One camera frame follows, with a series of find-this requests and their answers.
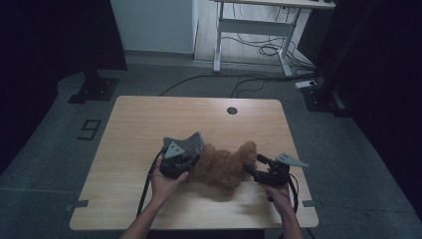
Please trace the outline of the person's left hand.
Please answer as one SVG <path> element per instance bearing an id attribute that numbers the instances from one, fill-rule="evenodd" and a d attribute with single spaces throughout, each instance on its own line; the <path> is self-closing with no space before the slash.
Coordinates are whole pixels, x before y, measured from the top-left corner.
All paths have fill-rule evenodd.
<path id="1" fill-rule="evenodd" d="M 164 204 L 174 193 L 177 186 L 187 179 L 189 173 L 183 172 L 177 179 L 166 177 L 160 172 L 160 163 L 161 159 L 158 159 L 151 176 L 151 200 L 157 204 Z"/>

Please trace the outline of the white cabinet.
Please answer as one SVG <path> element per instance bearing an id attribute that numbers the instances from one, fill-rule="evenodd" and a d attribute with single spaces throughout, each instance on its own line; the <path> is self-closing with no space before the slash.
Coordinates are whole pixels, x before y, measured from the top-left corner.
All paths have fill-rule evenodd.
<path id="1" fill-rule="evenodd" d="M 198 0 L 110 0 L 123 48 L 193 54 Z"/>

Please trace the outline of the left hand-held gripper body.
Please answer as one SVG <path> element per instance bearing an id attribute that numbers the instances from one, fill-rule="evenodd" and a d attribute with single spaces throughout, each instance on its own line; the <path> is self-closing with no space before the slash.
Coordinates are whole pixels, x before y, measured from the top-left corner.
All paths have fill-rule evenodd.
<path id="1" fill-rule="evenodd" d="M 177 179 L 184 172 L 190 171 L 200 157 L 200 151 L 195 148 L 188 150 L 173 141 L 161 159 L 159 170 L 165 176 Z"/>

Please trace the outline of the black floor tape mark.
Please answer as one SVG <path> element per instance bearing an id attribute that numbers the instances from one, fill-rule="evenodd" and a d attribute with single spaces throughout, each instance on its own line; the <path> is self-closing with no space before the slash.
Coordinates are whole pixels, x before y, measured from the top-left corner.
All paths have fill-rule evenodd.
<path id="1" fill-rule="evenodd" d="M 79 140 L 93 140 L 99 131 L 101 122 L 102 121 L 100 119 L 86 119 L 81 128 L 81 132 L 83 134 L 79 135 L 78 139 Z"/>

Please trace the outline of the person's right hand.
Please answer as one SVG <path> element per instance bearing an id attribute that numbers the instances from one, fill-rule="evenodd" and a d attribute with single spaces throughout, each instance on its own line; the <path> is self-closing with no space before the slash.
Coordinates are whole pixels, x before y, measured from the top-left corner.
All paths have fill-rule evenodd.
<path id="1" fill-rule="evenodd" d="M 285 184 L 279 187 L 272 187 L 262 184 L 268 197 L 273 199 L 273 204 L 280 215 L 293 211 L 289 187 Z"/>

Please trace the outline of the brown teddy bear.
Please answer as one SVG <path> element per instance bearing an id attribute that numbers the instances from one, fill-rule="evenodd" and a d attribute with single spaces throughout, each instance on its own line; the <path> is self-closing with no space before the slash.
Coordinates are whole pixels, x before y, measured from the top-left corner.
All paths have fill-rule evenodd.
<path id="1" fill-rule="evenodd" d="M 207 143 L 187 180 L 216 188 L 221 193 L 231 195 L 249 177 L 244 165 L 256 168 L 257 145 L 247 141 L 235 152 L 217 149 Z"/>

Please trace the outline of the dark curtain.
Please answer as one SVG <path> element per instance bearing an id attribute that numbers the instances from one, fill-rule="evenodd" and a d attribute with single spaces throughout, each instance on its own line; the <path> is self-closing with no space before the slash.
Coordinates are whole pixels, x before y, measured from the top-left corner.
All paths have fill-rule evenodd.
<path id="1" fill-rule="evenodd" d="M 337 90 L 422 219 L 422 0 L 332 0 L 300 51 Z"/>
<path id="2" fill-rule="evenodd" d="M 52 106 L 61 79 L 125 68 L 110 0 L 0 0 L 0 173 Z"/>

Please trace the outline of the white desk frame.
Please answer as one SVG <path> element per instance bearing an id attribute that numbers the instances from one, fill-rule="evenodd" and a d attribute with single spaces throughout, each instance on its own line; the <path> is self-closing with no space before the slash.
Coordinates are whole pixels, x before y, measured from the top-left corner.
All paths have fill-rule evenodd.
<path id="1" fill-rule="evenodd" d="M 214 50 L 213 72 L 218 74 L 221 71 L 221 40 L 223 33 L 239 33 L 260 36 L 285 37 L 282 49 L 278 57 L 282 64 L 284 74 L 287 77 L 293 75 L 287 51 L 292 42 L 297 22 L 303 9 L 334 9 L 335 3 L 332 0 L 213 0 L 220 5 L 217 18 L 217 42 Z M 296 8 L 297 12 L 291 22 L 267 22 L 255 20 L 227 19 L 224 17 L 224 5 L 226 3 L 249 4 L 263 6 L 277 6 Z"/>

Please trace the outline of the black stand base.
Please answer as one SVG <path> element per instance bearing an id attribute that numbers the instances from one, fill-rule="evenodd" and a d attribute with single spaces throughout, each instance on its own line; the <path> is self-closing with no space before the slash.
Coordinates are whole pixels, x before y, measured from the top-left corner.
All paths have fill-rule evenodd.
<path id="1" fill-rule="evenodd" d="M 301 93 L 310 112 L 332 113 L 339 118 L 351 117 L 346 102 L 337 90 L 329 91 L 324 87 L 304 88 Z"/>
<path id="2" fill-rule="evenodd" d="M 69 104 L 83 104 L 86 101 L 103 101 L 108 102 L 117 85 L 119 79 L 103 78 L 97 70 L 83 71 L 85 82 L 80 90 L 72 95 Z"/>

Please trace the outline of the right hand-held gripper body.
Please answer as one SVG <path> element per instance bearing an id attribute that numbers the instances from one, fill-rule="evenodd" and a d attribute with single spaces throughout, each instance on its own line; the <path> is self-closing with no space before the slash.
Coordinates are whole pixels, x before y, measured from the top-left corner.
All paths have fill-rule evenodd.
<path id="1" fill-rule="evenodd" d="M 309 165 L 305 162 L 302 162 L 291 155 L 282 152 L 275 159 L 274 167 L 270 167 L 269 171 L 261 171 L 263 174 L 263 179 L 259 183 L 263 183 L 270 186 L 282 186 L 290 181 L 290 167 L 308 167 Z"/>

